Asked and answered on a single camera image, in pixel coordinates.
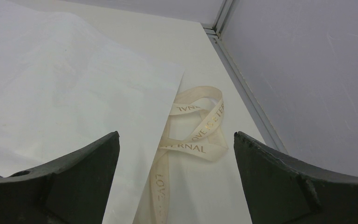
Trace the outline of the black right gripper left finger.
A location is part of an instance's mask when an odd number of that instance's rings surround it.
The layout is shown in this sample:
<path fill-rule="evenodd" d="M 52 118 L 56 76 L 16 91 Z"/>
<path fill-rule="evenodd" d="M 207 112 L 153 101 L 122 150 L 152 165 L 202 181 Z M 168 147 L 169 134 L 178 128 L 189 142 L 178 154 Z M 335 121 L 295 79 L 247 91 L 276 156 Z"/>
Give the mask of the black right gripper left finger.
<path fill-rule="evenodd" d="M 100 224 L 120 145 L 109 133 L 42 165 L 0 176 L 0 224 Z"/>

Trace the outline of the cream printed ribbon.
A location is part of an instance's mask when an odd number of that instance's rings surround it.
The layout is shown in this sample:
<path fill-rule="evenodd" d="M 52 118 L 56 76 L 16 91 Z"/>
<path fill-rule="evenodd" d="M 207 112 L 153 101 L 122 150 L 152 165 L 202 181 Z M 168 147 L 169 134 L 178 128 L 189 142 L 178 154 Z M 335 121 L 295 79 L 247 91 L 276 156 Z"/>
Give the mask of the cream printed ribbon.
<path fill-rule="evenodd" d="M 178 151 L 216 162 L 228 150 L 220 125 L 224 118 L 222 92 L 211 86 L 198 86 L 177 94 L 169 117 L 199 113 L 201 122 L 184 139 L 169 137 L 167 120 L 133 223 L 165 224 L 169 211 L 169 152 Z"/>

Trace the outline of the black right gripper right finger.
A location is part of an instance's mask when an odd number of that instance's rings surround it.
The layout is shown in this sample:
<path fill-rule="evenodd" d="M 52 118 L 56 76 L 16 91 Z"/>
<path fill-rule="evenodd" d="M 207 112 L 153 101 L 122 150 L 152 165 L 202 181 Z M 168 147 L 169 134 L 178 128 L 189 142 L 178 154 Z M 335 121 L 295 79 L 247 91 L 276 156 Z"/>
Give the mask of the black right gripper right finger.
<path fill-rule="evenodd" d="M 358 177 L 281 153 L 236 132 L 234 152 L 254 224 L 358 224 Z"/>

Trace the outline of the white paper bouquet wrap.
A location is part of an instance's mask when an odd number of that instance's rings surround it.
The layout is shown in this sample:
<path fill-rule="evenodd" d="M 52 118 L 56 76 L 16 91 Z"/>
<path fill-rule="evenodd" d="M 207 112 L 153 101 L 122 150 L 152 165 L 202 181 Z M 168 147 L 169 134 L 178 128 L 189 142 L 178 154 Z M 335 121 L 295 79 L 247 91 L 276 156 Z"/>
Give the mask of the white paper bouquet wrap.
<path fill-rule="evenodd" d="M 118 131 L 105 224 L 131 224 L 184 74 L 79 16 L 0 0 L 0 176 Z"/>

